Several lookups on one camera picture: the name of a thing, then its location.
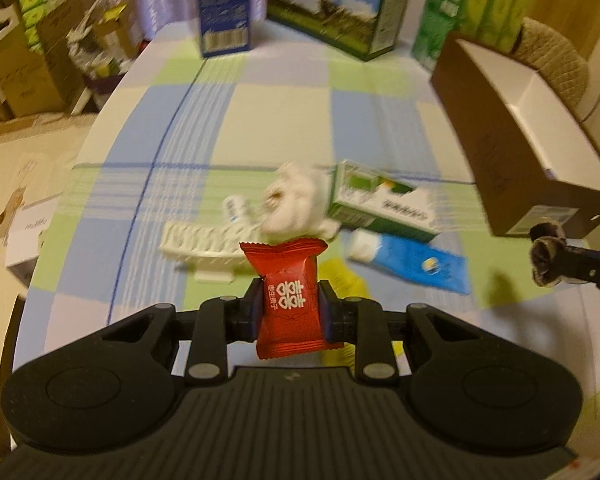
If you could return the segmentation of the red candy packet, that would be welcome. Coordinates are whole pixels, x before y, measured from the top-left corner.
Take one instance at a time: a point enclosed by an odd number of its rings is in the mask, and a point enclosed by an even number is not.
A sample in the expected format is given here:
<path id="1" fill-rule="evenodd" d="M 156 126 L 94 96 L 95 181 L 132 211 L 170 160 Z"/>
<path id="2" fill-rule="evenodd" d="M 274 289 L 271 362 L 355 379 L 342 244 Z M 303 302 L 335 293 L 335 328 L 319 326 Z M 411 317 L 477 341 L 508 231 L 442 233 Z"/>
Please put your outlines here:
<path id="1" fill-rule="evenodd" d="M 327 249 L 324 240 L 242 243 L 240 248 L 264 285 L 265 308 L 257 338 L 261 360 L 342 347 L 327 342 L 322 332 L 317 256 Z"/>

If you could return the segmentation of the blue hand cream tube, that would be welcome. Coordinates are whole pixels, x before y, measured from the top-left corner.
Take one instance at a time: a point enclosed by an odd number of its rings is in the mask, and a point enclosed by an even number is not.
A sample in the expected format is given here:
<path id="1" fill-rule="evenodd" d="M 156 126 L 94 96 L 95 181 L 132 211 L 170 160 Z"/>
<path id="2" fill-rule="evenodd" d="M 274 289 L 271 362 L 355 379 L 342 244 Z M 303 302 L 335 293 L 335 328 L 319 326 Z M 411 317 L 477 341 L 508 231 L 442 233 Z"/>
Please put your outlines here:
<path id="1" fill-rule="evenodd" d="M 347 256 L 403 281 L 469 295 L 466 260 L 409 238 L 363 229 L 350 236 Z"/>

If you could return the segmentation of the green white medicine box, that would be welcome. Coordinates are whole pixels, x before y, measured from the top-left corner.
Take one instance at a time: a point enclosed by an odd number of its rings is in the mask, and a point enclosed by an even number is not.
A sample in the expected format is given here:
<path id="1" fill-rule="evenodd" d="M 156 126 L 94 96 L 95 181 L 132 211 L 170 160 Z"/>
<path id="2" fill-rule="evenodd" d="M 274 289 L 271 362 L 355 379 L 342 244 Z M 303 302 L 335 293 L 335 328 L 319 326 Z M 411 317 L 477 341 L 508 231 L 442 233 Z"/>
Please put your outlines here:
<path id="1" fill-rule="evenodd" d="M 366 229 L 429 243 L 439 234 L 428 188 L 344 160 L 332 176 L 327 213 L 348 229 Z"/>

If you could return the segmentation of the white cloth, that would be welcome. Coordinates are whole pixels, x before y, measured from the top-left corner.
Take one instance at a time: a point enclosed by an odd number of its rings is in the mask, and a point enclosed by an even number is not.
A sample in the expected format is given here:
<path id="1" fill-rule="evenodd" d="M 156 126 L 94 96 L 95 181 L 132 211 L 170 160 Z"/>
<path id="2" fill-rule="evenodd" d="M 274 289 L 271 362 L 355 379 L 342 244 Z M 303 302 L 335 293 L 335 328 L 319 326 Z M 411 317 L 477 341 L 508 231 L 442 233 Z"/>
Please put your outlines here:
<path id="1" fill-rule="evenodd" d="M 285 162 L 264 192 L 260 231 L 269 242 L 300 237 L 333 240 L 341 226 L 327 215 L 332 175 L 298 162 Z"/>

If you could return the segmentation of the dark snack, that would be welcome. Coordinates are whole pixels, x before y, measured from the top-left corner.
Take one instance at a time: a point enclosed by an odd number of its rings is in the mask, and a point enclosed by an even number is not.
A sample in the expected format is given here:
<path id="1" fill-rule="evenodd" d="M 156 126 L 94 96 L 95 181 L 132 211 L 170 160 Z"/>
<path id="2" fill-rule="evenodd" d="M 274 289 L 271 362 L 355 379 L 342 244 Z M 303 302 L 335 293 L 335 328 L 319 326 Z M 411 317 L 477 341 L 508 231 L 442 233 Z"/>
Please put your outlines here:
<path id="1" fill-rule="evenodd" d="M 543 218 L 529 231 L 532 245 L 532 278 L 541 287 L 553 287 L 562 280 L 557 259 L 567 246 L 566 234 L 556 221 Z"/>

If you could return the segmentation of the yellow snack packet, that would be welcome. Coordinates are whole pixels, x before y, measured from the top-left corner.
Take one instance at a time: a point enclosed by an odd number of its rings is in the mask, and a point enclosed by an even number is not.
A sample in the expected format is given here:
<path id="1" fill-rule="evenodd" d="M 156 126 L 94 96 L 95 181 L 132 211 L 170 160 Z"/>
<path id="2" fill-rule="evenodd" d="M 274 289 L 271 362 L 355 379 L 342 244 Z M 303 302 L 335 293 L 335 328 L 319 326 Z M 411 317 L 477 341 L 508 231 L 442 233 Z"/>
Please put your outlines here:
<path id="1" fill-rule="evenodd" d="M 320 263 L 317 274 L 320 280 L 329 281 L 340 299 L 348 297 L 370 299 L 370 292 L 364 278 L 355 274 L 340 258 L 331 258 Z"/>

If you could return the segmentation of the white plastic clip rack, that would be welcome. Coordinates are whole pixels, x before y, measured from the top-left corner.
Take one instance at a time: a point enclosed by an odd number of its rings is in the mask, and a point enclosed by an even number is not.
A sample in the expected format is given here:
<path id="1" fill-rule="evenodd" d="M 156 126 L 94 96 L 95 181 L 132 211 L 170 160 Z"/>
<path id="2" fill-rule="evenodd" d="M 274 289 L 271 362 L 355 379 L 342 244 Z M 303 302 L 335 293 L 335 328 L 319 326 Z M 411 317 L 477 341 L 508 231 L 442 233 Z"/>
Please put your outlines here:
<path id="1" fill-rule="evenodd" d="M 243 195 L 222 201 L 222 219 L 216 223 L 166 222 L 160 250 L 166 258 L 189 266 L 194 279 L 231 283 L 250 269 L 242 243 L 261 243 L 260 223 Z"/>

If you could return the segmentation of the brown cardboard shoe box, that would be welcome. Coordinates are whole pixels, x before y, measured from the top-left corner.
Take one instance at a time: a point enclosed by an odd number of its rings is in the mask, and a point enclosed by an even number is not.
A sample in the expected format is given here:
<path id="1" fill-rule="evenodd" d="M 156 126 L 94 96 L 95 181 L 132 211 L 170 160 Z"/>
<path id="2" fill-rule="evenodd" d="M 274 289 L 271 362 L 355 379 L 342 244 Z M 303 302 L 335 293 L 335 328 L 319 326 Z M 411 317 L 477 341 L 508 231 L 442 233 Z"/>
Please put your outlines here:
<path id="1" fill-rule="evenodd" d="M 538 70 L 452 32 L 430 84 L 494 235 L 550 219 L 583 238 L 600 225 L 600 150 Z"/>

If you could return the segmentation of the plaid tablecloth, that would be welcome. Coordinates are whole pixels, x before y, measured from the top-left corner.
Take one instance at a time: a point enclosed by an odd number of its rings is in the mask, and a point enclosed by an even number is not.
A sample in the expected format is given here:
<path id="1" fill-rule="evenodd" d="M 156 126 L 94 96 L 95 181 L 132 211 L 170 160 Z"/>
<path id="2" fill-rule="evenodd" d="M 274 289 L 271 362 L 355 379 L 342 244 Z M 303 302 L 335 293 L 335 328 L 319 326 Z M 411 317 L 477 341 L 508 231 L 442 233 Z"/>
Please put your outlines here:
<path id="1" fill-rule="evenodd" d="M 253 205 L 285 162 L 349 159 L 434 192 L 434 244 L 463 256 L 471 291 L 420 287 L 351 264 L 386 309 L 426 302 L 545 354 L 600 414 L 600 292 L 536 286 L 523 238 L 491 234 L 455 133 L 407 47 L 364 63 L 265 22 L 247 53 L 203 60 L 183 24 L 161 29 L 98 114 L 33 274 L 15 361 L 157 302 L 182 310 L 222 294 L 160 252 L 169 221 L 221 222 L 231 195 Z"/>

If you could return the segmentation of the quilted beige chair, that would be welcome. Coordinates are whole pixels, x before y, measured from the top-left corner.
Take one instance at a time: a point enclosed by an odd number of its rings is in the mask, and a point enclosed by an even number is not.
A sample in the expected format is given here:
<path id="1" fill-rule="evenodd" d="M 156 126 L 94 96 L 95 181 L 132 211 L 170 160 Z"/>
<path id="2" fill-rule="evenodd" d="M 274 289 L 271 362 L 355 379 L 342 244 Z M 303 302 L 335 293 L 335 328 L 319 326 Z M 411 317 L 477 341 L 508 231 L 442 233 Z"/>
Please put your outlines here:
<path id="1" fill-rule="evenodd" d="M 590 70 L 568 38 L 533 18 L 524 18 L 510 55 L 537 70 L 570 107 L 578 106 L 588 88 Z"/>

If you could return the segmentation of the white box on floor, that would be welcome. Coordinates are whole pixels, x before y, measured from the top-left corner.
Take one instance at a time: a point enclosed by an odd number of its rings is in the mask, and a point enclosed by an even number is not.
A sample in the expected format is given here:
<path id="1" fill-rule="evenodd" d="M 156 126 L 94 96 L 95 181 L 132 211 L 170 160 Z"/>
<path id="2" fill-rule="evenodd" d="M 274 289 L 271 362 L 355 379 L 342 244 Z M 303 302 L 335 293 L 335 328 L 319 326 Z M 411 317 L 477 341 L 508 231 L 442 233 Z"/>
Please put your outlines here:
<path id="1" fill-rule="evenodd" d="M 10 226 L 5 268 L 24 287 L 29 287 L 46 231 L 58 206 L 60 195 L 50 196 L 20 208 Z"/>

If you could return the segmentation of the bin with crumpled packaging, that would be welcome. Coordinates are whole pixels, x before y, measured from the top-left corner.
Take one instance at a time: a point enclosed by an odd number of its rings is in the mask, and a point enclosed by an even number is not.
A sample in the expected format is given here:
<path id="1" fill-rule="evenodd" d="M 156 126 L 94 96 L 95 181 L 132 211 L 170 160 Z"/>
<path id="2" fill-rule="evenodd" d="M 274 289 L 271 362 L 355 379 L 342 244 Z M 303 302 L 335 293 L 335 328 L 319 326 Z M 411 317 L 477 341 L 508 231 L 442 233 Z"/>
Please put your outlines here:
<path id="1" fill-rule="evenodd" d="M 144 40 L 131 0 L 95 0 L 67 36 L 69 58 L 101 110 Z"/>

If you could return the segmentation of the milk carton box with cow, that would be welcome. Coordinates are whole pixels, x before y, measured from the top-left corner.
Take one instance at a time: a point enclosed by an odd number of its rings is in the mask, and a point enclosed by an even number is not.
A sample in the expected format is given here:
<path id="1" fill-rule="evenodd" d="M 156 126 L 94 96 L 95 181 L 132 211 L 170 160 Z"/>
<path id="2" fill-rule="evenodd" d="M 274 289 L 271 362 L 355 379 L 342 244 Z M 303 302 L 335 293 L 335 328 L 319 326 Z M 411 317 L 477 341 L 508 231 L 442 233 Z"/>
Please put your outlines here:
<path id="1" fill-rule="evenodd" d="M 268 0 L 266 16 L 362 61 L 396 46 L 408 0 Z"/>

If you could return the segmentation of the brown cardboard box with packs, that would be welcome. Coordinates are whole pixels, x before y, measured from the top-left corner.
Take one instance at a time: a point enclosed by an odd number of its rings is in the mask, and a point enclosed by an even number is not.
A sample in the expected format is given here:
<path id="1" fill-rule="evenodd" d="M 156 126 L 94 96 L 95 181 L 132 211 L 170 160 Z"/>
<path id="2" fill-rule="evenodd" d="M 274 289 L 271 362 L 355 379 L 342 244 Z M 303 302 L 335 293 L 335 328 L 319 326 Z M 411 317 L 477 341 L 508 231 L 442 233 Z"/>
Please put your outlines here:
<path id="1" fill-rule="evenodd" d="M 0 102 L 16 117 L 68 112 L 84 89 L 67 35 L 81 0 L 18 0 L 0 9 Z"/>

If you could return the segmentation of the tall blue carton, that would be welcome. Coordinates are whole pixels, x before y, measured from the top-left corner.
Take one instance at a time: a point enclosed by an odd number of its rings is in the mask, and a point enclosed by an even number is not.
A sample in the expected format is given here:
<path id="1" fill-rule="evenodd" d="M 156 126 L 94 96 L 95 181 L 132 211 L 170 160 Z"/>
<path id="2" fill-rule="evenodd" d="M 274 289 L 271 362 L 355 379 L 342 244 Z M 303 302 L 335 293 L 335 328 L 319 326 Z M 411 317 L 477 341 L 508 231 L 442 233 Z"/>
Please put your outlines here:
<path id="1" fill-rule="evenodd" d="M 198 0 L 200 52 L 204 58 L 250 49 L 250 0 Z"/>

